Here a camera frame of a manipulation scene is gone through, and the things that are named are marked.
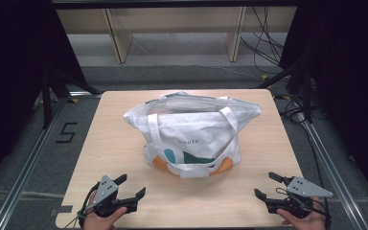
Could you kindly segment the black metal stand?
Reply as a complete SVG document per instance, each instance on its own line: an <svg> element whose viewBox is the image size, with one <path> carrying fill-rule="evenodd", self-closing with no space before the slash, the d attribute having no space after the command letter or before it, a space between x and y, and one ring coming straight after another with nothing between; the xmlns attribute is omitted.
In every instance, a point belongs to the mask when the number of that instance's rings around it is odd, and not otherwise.
<svg viewBox="0 0 368 230"><path fill-rule="evenodd" d="M311 71L304 61L296 61L271 79L259 84L257 89L266 89L286 76L290 76L286 86L287 92L291 94L296 94L298 91L302 92L302 111L306 121L311 124Z"/></svg>
<svg viewBox="0 0 368 230"><path fill-rule="evenodd" d="M69 99L71 97L71 93L66 87L67 83L73 84L92 95L101 94L101 91L90 86L86 82L84 76L77 78L59 70L45 71L41 77L41 93L44 108L44 128L48 127L53 120L51 93L54 93L59 99Z"/></svg>

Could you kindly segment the person's right hand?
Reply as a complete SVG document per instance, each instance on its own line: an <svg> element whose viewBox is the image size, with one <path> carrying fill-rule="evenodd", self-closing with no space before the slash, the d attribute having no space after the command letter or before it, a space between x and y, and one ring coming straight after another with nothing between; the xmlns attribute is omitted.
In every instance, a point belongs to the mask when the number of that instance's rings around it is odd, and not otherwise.
<svg viewBox="0 0 368 230"><path fill-rule="evenodd" d="M317 212L311 212L305 218L297 218L290 212L278 209L276 213L282 217L283 225L292 225L296 230L327 230L325 217Z"/></svg>

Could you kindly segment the black curtain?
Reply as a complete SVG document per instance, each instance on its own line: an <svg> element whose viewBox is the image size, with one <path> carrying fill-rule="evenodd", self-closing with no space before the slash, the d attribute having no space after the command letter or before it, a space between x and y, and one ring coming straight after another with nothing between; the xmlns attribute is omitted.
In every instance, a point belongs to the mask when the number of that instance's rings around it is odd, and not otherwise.
<svg viewBox="0 0 368 230"><path fill-rule="evenodd" d="M86 80L52 0L0 0L0 163L41 91Z"/></svg>
<svg viewBox="0 0 368 230"><path fill-rule="evenodd" d="M319 34L309 58L318 95L368 180L368 0L301 0L280 66L295 63Z"/></svg>

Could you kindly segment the person's left hand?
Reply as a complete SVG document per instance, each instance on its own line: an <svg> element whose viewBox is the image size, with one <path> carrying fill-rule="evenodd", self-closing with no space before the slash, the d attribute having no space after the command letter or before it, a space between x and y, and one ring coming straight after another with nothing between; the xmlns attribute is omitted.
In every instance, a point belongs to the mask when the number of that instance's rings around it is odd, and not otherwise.
<svg viewBox="0 0 368 230"><path fill-rule="evenodd" d="M117 230L114 223L127 212L127 207L117 209L111 216L107 218L99 217L93 208L85 211L85 219L82 230Z"/></svg>

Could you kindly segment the white printed tote bag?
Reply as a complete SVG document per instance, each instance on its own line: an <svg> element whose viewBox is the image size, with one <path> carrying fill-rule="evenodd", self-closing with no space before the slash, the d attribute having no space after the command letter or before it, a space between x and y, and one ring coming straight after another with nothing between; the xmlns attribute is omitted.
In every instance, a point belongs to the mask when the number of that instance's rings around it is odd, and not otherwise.
<svg viewBox="0 0 368 230"><path fill-rule="evenodd" d="M240 163L239 133L261 112L255 103L176 92L131 108L124 119L143 134L149 165L192 178Z"/></svg>

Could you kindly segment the light wooden bench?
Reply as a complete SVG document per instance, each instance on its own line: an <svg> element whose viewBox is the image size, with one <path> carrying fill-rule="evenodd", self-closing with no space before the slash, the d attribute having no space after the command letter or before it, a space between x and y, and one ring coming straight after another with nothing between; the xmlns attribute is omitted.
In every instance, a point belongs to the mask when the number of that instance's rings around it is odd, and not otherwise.
<svg viewBox="0 0 368 230"><path fill-rule="evenodd" d="M135 34L222 33L231 62L237 60L241 34L258 32L263 22L271 33L289 31L294 7L203 7L59 10L69 35L108 34L116 60L127 59Z"/></svg>

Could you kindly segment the aluminium floor rail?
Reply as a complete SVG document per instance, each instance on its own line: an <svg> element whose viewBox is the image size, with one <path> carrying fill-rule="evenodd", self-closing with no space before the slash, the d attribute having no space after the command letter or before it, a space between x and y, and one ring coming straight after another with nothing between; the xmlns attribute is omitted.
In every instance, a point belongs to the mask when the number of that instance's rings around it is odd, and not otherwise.
<svg viewBox="0 0 368 230"><path fill-rule="evenodd" d="M100 98L74 92L52 99L53 120L46 128L42 109L33 115L0 166L0 230L53 229L57 215L71 209L62 200Z"/></svg>
<svg viewBox="0 0 368 230"><path fill-rule="evenodd" d="M315 129L311 121L311 115L299 103L293 103L293 105L301 109L298 117L303 128L308 132L309 139L313 144L315 159L321 163L324 172L333 186L334 194L337 196L354 229L368 230L368 223Z"/></svg>

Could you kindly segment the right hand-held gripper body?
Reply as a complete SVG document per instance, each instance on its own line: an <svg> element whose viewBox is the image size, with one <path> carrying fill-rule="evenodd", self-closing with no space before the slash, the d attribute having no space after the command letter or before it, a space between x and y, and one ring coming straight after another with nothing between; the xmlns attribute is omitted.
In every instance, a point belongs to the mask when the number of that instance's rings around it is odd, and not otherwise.
<svg viewBox="0 0 368 230"><path fill-rule="evenodd" d="M276 214L278 209L283 209L290 212L293 216L303 219L311 212L314 212L312 199L315 196L331 197L333 195L332 192L313 184L304 177L293 176L288 177L288 180L289 184L285 189L286 198L266 198L264 204L269 214Z"/></svg>

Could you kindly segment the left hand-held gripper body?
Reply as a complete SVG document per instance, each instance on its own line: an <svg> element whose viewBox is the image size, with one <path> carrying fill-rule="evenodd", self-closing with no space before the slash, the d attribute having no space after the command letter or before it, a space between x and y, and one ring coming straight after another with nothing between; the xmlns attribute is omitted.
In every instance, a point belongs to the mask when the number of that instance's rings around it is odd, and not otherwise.
<svg viewBox="0 0 368 230"><path fill-rule="evenodd" d="M137 211L138 200L135 197L119 199L118 192L119 186L114 183L114 179L104 175L93 201L94 212L99 217L107 218L121 207L127 207L128 214Z"/></svg>

